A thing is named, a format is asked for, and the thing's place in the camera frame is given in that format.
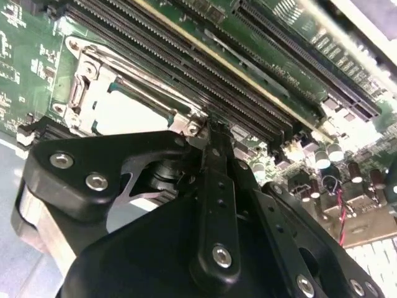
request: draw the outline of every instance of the black dimm slot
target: black dimm slot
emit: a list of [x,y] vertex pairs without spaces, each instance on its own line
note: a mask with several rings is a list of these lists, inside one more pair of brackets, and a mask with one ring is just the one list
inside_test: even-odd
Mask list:
[[[112,12],[112,16],[107,15],[107,10],[105,6],[100,7],[100,5],[97,5],[95,1],[92,0],[85,0],[84,3],[82,1],[78,1],[79,5],[82,5],[82,7],[92,10],[93,13],[97,14],[98,17],[100,17],[103,21],[108,20],[109,24],[112,24],[112,26],[115,27],[115,29],[122,28],[123,34],[126,35],[126,37],[132,38],[136,42],[139,41],[140,44],[145,45],[145,48],[153,52],[154,54],[159,55],[164,61],[169,63],[175,68],[180,68],[184,72],[189,72],[189,69],[186,68],[187,65],[187,59],[190,57],[183,57],[183,58],[175,58],[175,50],[170,49],[167,50],[168,44],[162,44],[161,47],[156,45],[156,40],[155,38],[150,37],[151,32],[141,32],[140,28],[138,26],[132,26],[130,25],[129,22],[123,19],[121,15],[116,15],[114,12]],[[192,65],[190,72],[194,73],[191,75],[191,78],[198,79],[201,78],[200,83],[202,86],[205,86],[208,90],[210,90],[212,93],[217,94],[219,97],[222,97],[224,100],[228,101],[229,103],[233,102],[233,98],[239,100],[239,103],[242,104],[246,109],[251,110],[252,114],[249,115],[257,124],[262,124],[263,122],[266,123],[266,130],[268,130],[270,133],[277,135],[280,132],[280,128],[274,127],[273,124],[271,124],[272,121],[269,121],[271,119],[271,115],[264,114],[264,111],[260,111],[256,109],[256,106],[253,106],[252,104],[249,104],[249,102],[245,99],[243,99],[241,96],[238,96],[237,94],[233,94],[230,90],[226,89],[223,87],[222,83],[219,82],[219,85],[213,84],[212,80],[205,80],[205,77],[208,76],[208,73],[199,73],[199,65]],[[267,139],[273,140],[274,137],[271,137],[270,135],[267,136]]]
[[203,93],[202,88],[197,86],[196,82],[188,80],[186,77],[181,77],[175,72],[169,71],[169,69],[163,67],[163,64],[160,61],[156,61],[153,59],[153,57],[150,58],[141,50],[131,47],[128,42],[118,36],[118,32],[109,31],[109,29],[106,29],[104,26],[100,25],[100,19],[92,14],[90,18],[88,18],[89,14],[91,13],[88,11],[81,12],[77,7],[73,7],[71,5],[68,6],[67,15],[69,15],[76,22],[87,27],[93,33],[108,40],[109,43],[113,45],[120,53],[123,53],[127,57],[129,56],[133,61],[147,61],[148,64],[152,64],[154,68],[162,70],[162,72],[167,73],[168,76],[177,78],[178,84],[186,86],[184,89],[187,88],[187,90],[192,90],[193,93],[199,94],[200,97],[205,98],[209,103],[210,108],[215,112],[227,115],[230,121],[241,126],[244,130],[251,133],[252,135],[255,135],[263,140],[270,141],[267,136],[264,135],[263,130],[261,129],[262,126],[260,125],[257,127],[254,123],[248,121],[248,118],[242,113],[241,109],[236,108],[235,106],[228,107],[228,103],[222,102],[221,100],[217,100],[215,102],[213,98],[216,96],[209,96],[208,94]]
[[221,78],[224,82],[228,83],[231,87],[237,89],[241,94],[249,97],[252,101],[255,102],[258,106],[261,106],[263,109],[268,110],[270,113],[273,114],[274,117],[280,118],[284,122],[281,123],[277,119],[274,119],[273,124],[277,126],[282,126],[283,128],[287,128],[285,124],[288,126],[289,123],[291,123],[293,120],[292,118],[275,107],[271,102],[265,102],[263,99],[260,98],[258,95],[254,95],[253,92],[250,92],[250,90],[246,87],[243,86],[241,83],[241,80],[234,79],[221,69],[215,67],[212,62],[209,61],[208,58],[205,57],[205,55],[198,53],[197,49],[191,49],[191,45],[180,38],[178,35],[174,34],[171,32],[169,29],[165,28],[162,24],[160,23],[155,23],[153,20],[151,20],[149,17],[146,17],[145,14],[146,12],[141,11],[138,7],[134,6],[131,7],[129,5],[126,5],[123,1],[121,0],[107,0],[108,2],[111,2],[113,5],[119,7],[122,11],[126,12],[129,16],[136,18],[139,22],[147,26],[150,30],[153,32],[156,32],[157,35],[164,39],[165,41],[171,43],[177,48],[182,49],[185,53],[188,53],[190,56],[192,56],[195,59],[201,60],[205,67],[213,72],[213,74],[217,75],[219,78]]
[[369,121],[380,115],[379,107],[359,86],[303,38],[280,24],[264,6],[255,1],[242,0],[234,14],[297,65],[314,73],[328,87],[332,96],[361,119]]
[[[123,17],[121,15],[115,15],[114,12],[112,13],[113,14],[112,16],[105,16],[105,15],[103,15],[103,14],[105,14],[104,6],[102,6],[102,9],[100,9],[99,6],[96,6],[93,3],[93,2],[95,2],[93,0],[86,0],[85,2],[87,4],[91,3],[92,6],[90,6],[90,9],[95,9],[95,13],[102,14],[102,17],[108,17],[110,23],[118,25],[116,27],[121,28],[122,24],[123,24],[124,28],[123,28],[122,32],[127,37],[130,37],[130,38],[133,37],[133,39],[139,40],[140,43],[146,42],[147,49],[158,54],[161,58],[164,59],[165,62],[169,63],[173,67],[179,68],[184,72],[189,72],[189,69],[187,69],[187,66],[190,66],[190,72],[196,73],[196,75],[192,76],[192,78],[198,78],[198,76],[200,74],[200,76],[202,78],[201,82],[203,81],[203,79],[206,76],[208,76],[207,70],[203,69],[200,65],[198,65],[196,62],[194,62],[190,56],[184,55],[182,57],[176,57],[175,49],[167,48],[169,46],[168,42],[167,43],[163,42],[161,46],[157,46],[156,42],[158,42],[158,39],[152,37],[151,33],[154,32],[155,30],[157,30],[158,27],[150,20],[146,19],[146,20],[141,21],[142,23],[146,22],[147,27],[150,28],[146,32],[144,32],[143,29],[141,28],[142,27],[141,24],[135,23],[135,26],[133,25],[134,19],[129,19],[127,21],[127,20],[123,19]],[[172,38],[169,36],[169,32],[166,32],[165,30],[163,30],[162,33],[164,35],[167,34],[165,36]],[[168,38],[164,38],[164,36],[163,36],[163,38],[161,38],[161,40],[168,41]],[[171,45],[175,45],[176,43],[177,43],[177,41],[174,39],[174,42],[172,42]],[[189,48],[187,48],[186,44],[177,44],[177,48],[182,50],[183,52],[189,51]],[[236,80],[229,82],[229,80],[231,80],[231,78],[227,77],[227,74],[222,74],[222,75],[216,74],[214,71],[213,71],[213,73],[220,79],[222,79],[222,76],[225,76],[222,80],[224,82],[228,83],[232,87],[235,87],[234,85],[239,85],[239,82]],[[211,83],[207,83],[206,86],[211,86],[212,88],[210,90],[213,93],[216,92],[219,96],[225,98],[225,100],[228,100],[229,102],[233,101],[231,97],[235,98],[245,108],[251,110],[253,114],[257,114],[258,116],[262,117],[262,119],[254,117],[254,116],[252,118],[255,118],[257,123],[267,122],[266,128],[273,134],[278,134],[280,132],[280,130],[282,130],[282,129],[291,128],[290,125],[289,125],[289,127],[286,127],[285,124],[278,121],[277,115],[279,117],[281,117],[285,123],[291,122],[291,119],[288,119],[287,116],[280,113],[279,110],[278,111],[275,110],[274,107],[271,107],[267,103],[264,104],[261,101],[255,102],[255,105],[258,105],[264,109],[264,111],[261,111],[261,110],[257,109],[257,106],[250,104],[249,101],[246,100],[246,98],[243,98],[242,96],[239,96],[238,94],[233,94],[232,91],[230,91],[227,88],[224,88],[222,82],[219,81],[219,79],[217,79],[216,81],[218,81],[219,84],[213,84],[211,82]]]
[[233,51],[235,51],[238,55],[242,56],[244,59],[250,61],[255,67],[263,71],[266,75],[271,77],[273,80],[281,83],[281,85],[289,90],[291,93],[295,95],[295,97],[300,100],[306,102],[311,109],[313,109],[318,117],[323,116],[323,112],[318,109],[318,103],[305,94],[305,92],[291,85],[288,81],[286,81],[283,77],[277,76],[273,72],[271,68],[266,66],[264,60],[252,50],[250,50],[247,46],[237,41],[232,35],[228,32],[222,30],[219,26],[213,24],[211,21],[206,19],[200,12],[198,12],[194,7],[191,6],[190,3],[187,3],[186,0],[168,0],[172,3],[173,6],[176,6],[186,12],[189,17],[191,17],[197,24],[198,27],[206,28],[215,36],[217,36],[220,40],[224,41]]

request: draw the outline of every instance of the mounting hole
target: mounting hole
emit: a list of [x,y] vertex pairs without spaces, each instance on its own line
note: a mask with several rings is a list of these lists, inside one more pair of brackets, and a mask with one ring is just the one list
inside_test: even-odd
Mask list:
[[223,202],[223,200],[218,200],[218,205],[219,205],[219,207],[221,207],[221,208],[226,208],[226,207],[227,207],[226,203]]
[[279,231],[279,233],[284,233],[284,229],[282,228],[281,225],[276,225],[275,227],[276,227],[277,231]]

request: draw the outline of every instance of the screw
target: screw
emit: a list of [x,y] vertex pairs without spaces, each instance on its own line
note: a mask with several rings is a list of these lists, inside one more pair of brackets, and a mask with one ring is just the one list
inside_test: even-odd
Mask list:
[[97,76],[97,68],[91,62],[84,62],[84,74],[89,79],[94,79]]
[[69,46],[70,46],[70,48],[71,48],[72,50],[74,50],[74,51],[79,51],[79,50],[80,50],[80,48],[79,48],[77,42],[74,42],[74,41],[72,41],[72,40],[69,41]]
[[312,284],[302,274],[298,275],[297,284],[298,284],[299,289],[302,291],[302,293],[304,293],[304,295],[307,298],[314,297],[314,288],[313,288]]
[[52,108],[55,112],[57,112],[58,114],[62,115],[64,110],[63,110],[63,106],[61,104],[53,104]]
[[191,125],[189,126],[188,130],[191,134],[195,134],[198,131],[198,128],[195,125]]
[[242,160],[239,160],[238,164],[240,165],[240,167],[242,167],[242,169],[248,169],[248,165]]
[[217,157],[221,156],[220,153],[219,153],[219,151],[218,151],[217,149],[215,149],[215,148],[212,150],[212,153],[213,153],[215,156],[217,156]]
[[273,188],[274,188],[274,191],[277,193],[277,194],[282,194],[283,193],[283,190],[281,189],[281,187],[280,186],[278,186],[278,185],[274,185],[273,186]]
[[362,286],[355,279],[351,279],[350,283],[352,284],[354,292],[356,292],[357,295],[363,297],[365,293]]
[[379,297],[379,293],[373,285],[371,285],[368,281],[365,282],[365,285],[375,297]]
[[231,266],[231,255],[229,251],[222,246],[217,245],[213,248],[212,257],[222,268],[229,268]]
[[94,191],[104,191],[108,183],[105,177],[100,174],[91,174],[86,178],[86,184]]
[[66,153],[55,153],[50,157],[50,163],[58,169],[68,169],[73,165],[74,161]]
[[175,143],[178,146],[185,147],[185,142],[181,138],[176,138]]

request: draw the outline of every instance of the green circuit board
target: green circuit board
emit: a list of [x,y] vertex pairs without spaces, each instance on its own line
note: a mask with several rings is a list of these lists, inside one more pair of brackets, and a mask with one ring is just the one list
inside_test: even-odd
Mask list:
[[[302,34],[312,44],[323,43],[324,45],[322,47],[318,47],[322,51],[326,51],[328,47],[340,47],[338,45],[335,45],[335,47],[327,45],[323,40],[328,35],[322,34],[319,38],[319,34],[323,32],[321,26],[305,11],[296,12],[300,8],[295,4],[292,5],[292,3],[295,3],[293,0],[263,0],[262,2],[269,9],[273,10],[276,15],[280,14],[280,11],[290,12],[285,16],[280,14],[280,18]],[[147,3],[155,7],[166,17],[177,22],[178,26],[182,27],[201,42],[204,42],[215,53],[219,54],[219,56],[226,57],[233,66],[251,77],[259,79],[258,76],[255,77],[252,70],[246,69],[244,65],[240,65],[241,62],[239,59],[228,53],[228,51],[225,51],[224,47],[219,43],[208,38],[203,33],[203,30],[198,30],[196,28],[197,24],[193,20],[186,19],[178,7],[172,6],[169,3],[166,5],[161,4],[163,1],[160,0],[147,0]],[[191,5],[196,5],[196,8],[198,7],[195,1],[191,0],[190,3]],[[206,13],[211,11],[210,7],[215,7],[220,11],[221,14],[217,14],[217,20],[215,20],[218,26],[233,33],[239,42],[250,45],[250,49],[260,55],[263,58],[264,64],[269,69],[272,69],[280,78],[284,78],[284,80],[290,82],[302,94],[314,101],[320,102],[325,99],[327,96],[325,89],[313,77],[303,73],[301,69],[297,68],[291,61],[285,59],[281,53],[278,53],[269,44],[260,40],[255,34],[247,34],[241,23],[239,23],[239,20],[231,14],[233,4],[234,1],[212,0],[207,8],[203,9],[205,9]],[[47,115],[61,122],[61,116],[53,111],[51,107],[54,103],[64,104],[68,101],[69,90],[78,63],[77,59],[64,45],[65,37],[68,35],[77,35],[103,42],[103,40],[90,33],[90,31],[69,19],[62,18],[59,22],[52,22],[45,16],[33,17],[11,0],[0,0],[1,131],[15,135],[18,125],[25,123],[26,115],[29,113],[35,119]],[[336,65],[340,64],[338,61],[345,57],[345,55],[340,56],[339,54],[331,57]],[[350,62],[355,63],[355,66],[351,66],[350,68],[344,67],[348,64],[350,65]],[[358,72],[353,73],[352,70],[357,65],[357,62],[348,57],[348,60],[341,64],[340,67],[341,69],[346,69],[346,73],[354,79],[358,75],[358,72],[364,71],[360,67]],[[368,73],[365,76],[360,75],[360,78],[361,80],[358,80],[357,83],[363,89],[367,90],[365,87],[367,84],[370,84],[371,88],[376,87],[376,84],[372,84],[372,79]],[[274,86],[266,86],[265,83],[263,83],[263,87],[270,91],[277,89]],[[357,161],[363,166],[364,173],[372,168],[385,169],[391,159],[396,155],[397,148],[396,117],[393,109],[387,102],[383,101],[383,90],[373,89],[373,92],[371,90],[368,89],[368,93],[372,95],[383,110],[382,115],[374,120],[375,127],[383,134],[383,137],[370,148],[363,148],[357,154],[359,156]],[[287,97],[283,98],[283,100],[291,108],[301,109],[301,107],[297,107],[297,102]],[[248,162],[251,165],[256,162],[265,164],[267,169],[266,180],[283,179],[300,167],[299,164],[296,164],[285,171],[279,171],[271,159],[267,157],[265,145],[260,140],[247,136],[242,142],[249,148],[255,148],[259,145],[263,147],[263,151],[255,157],[251,157]]]
[[68,35],[96,38],[68,19],[34,17],[10,0],[0,0],[0,130],[15,136],[27,114],[61,122],[51,107],[68,101],[78,64],[66,48]]

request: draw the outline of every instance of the motherboard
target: motherboard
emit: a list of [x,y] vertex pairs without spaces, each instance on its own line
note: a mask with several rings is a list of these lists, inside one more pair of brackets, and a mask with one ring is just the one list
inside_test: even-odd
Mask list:
[[397,85],[322,7],[0,0],[0,130],[28,143],[19,127],[46,116],[78,137],[204,139],[216,115],[258,183],[286,185],[324,226],[338,224],[338,189],[349,217],[380,210],[397,157]]

